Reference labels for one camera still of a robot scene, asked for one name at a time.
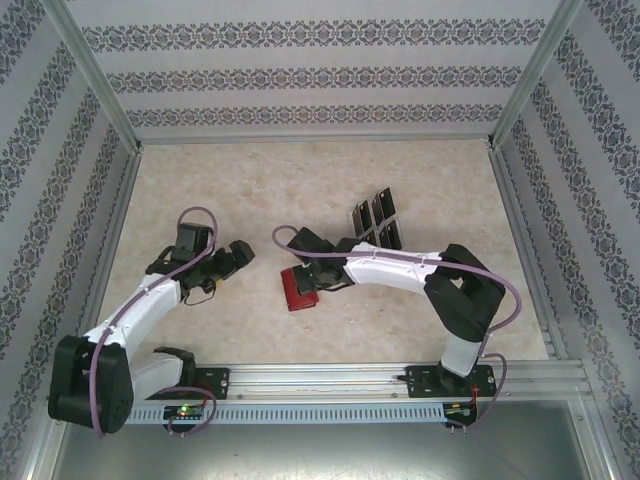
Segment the robotic arm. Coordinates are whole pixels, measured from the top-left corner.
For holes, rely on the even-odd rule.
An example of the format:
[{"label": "robotic arm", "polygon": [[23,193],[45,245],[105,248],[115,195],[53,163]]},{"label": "robotic arm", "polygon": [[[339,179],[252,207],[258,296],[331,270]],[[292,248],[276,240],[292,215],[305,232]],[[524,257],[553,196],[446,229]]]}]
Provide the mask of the robotic arm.
[{"label": "robotic arm", "polygon": [[[375,283],[402,288],[429,298],[450,333],[439,365],[440,385],[434,386],[439,390],[444,388],[452,391],[469,376],[505,295],[503,285],[485,276],[421,263],[422,259],[440,260],[488,272],[461,245],[449,245],[442,253],[400,253],[374,247],[357,239],[343,238],[334,246],[308,228],[302,228],[287,247],[301,252],[345,254],[336,258],[296,255],[304,262],[304,265],[293,268],[300,295]],[[454,281],[460,279],[462,284],[458,287]]]},{"label": "robotic arm", "polygon": [[[102,431],[114,433],[125,423],[136,399],[145,399],[175,385],[192,387],[196,363],[192,353],[160,347],[148,358],[131,363],[134,352],[158,321],[200,287],[215,294],[219,282],[248,265],[254,258],[249,245],[232,242],[205,255],[200,261],[165,282],[149,288],[164,275],[194,260],[208,247],[213,230],[181,223],[174,246],[167,247],[147,267],[133,295],[107,320],[82,337],[66,336],[56,347],[49,394],[49,416],[91,427],[89,370],[94,350],[106,329],[112,329],[98,356],[96,402]],[[111,320],[140,291],[146,294],[134,303],[115,326]]]}]

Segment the red block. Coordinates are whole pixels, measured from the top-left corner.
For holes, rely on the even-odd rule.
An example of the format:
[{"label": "red block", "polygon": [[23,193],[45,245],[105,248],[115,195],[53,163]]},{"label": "red block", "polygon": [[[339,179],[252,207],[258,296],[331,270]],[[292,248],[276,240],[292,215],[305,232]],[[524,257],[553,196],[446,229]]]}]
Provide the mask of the red block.
[{"label": "red block", "polygon": [[293,276],[293,268],[281,271],[280,276],[282,277],[284,296],[287,298],[287,306],[290,312],[315,307],[316,303],[320,301],[317,292],[307,293],[306,295],[300,295],[298,293],[296,280]]}]

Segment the wallpaper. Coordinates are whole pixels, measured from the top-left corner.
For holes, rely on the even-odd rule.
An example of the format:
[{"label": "wallpaper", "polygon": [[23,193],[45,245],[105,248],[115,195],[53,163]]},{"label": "wallpaper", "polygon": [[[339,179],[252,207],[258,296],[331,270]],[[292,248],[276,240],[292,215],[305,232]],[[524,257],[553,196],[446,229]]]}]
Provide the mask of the wallpaper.
[{"label": "wallpaper", "polygon": [[557,4],[69,1],[138,135],[164,143],[488,134]]},{"label": "wallpaper", "polygon": [[82,323],[128,154],[42,6],[0,5],[0,479]]},{"label": "wallpaper", "polygon": [[640,478],[639,7],[584,3],[503,146],[563,339],[585,361],[623,478]]}]

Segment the enclosure wall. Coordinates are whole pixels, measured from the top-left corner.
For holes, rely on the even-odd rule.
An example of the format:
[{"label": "enclosure wall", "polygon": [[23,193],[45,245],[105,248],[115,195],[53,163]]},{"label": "enclosure wall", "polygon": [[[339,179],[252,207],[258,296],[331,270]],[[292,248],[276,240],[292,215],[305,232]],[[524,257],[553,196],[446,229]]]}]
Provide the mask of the enclosure wall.
[{"label": "enclosure wall", "polygon": [[143,141],[486,135],[558,0],[68,3]]},{"label": "enclosure wall", "polygon": [[566,348],[640,476],[640,1],[585,2],[502,153]]},{"label": "enclosure wall", "polygon": [[33,0],[0,5],[0,479],[78,332],[129,154]]}]

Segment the beige floor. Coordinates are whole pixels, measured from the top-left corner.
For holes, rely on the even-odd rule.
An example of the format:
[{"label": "beige floor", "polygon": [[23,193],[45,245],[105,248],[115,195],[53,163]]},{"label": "beige floor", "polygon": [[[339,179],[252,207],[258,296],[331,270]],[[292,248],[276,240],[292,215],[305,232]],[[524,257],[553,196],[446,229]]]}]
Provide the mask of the beige floor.
[{"label": "beige floor", "polygon": [[[193,351],[200,363],[338,363],[437,360],[447,332],[415,294],[363,285],[320,294],[289,313],[280,270],[296,264],[271,242],[282,223],[336,241],[352,236],[357,201],[390,186],[405,250],[462,243],[515,283],[522,315],[487,351],[542,359],[546,351],[482,141],[283,143],[155,146],[144,151],[101,318],[137,286],[145,267],[175,240],[191,205],[214,211],[219,245],[243,239],[256,259],[196,307],[179,306],[140,353],[159,345]],[[193,221],[204,221],[194,214]],[[512,309],[510,297],[496,317]]]}]

